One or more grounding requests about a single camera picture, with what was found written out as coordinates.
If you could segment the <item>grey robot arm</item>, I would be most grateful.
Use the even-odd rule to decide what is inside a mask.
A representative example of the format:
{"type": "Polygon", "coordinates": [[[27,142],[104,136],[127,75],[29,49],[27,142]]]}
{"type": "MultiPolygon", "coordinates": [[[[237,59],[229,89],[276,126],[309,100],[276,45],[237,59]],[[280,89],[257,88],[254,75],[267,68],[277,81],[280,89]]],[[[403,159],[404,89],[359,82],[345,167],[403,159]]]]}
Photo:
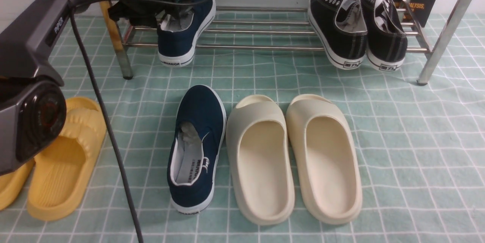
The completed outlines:
{"type": "MultiPolygon", "coordinates": [[[[122,0],[116,18],[144,19],[179,0],[122,0]]],[[[69,17],[93,0],[34,0],[0,36],[0,170],[10,174],[49,146],[62,131],[66,100],[49,58],[69,17]]]]}

